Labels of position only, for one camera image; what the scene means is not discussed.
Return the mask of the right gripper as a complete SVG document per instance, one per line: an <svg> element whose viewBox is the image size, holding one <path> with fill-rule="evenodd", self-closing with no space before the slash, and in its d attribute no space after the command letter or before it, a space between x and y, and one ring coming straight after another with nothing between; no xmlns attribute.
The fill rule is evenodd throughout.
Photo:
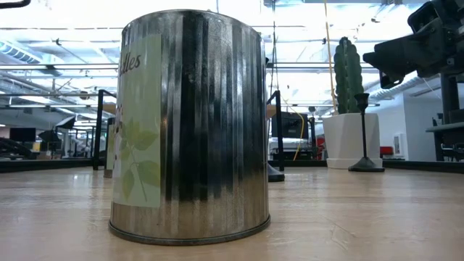
<svg viewBox="0 0 464 261"><path fill-rule="evenodd" d="M427 1L423 8L429 52L422 70L428 74L463 74L463 1ZM390 89L412 72L423 76L418 64L422 43L421 34L384 41L376 44L373 52L363 54L363 61L380 71L381 88Z"/></svg>

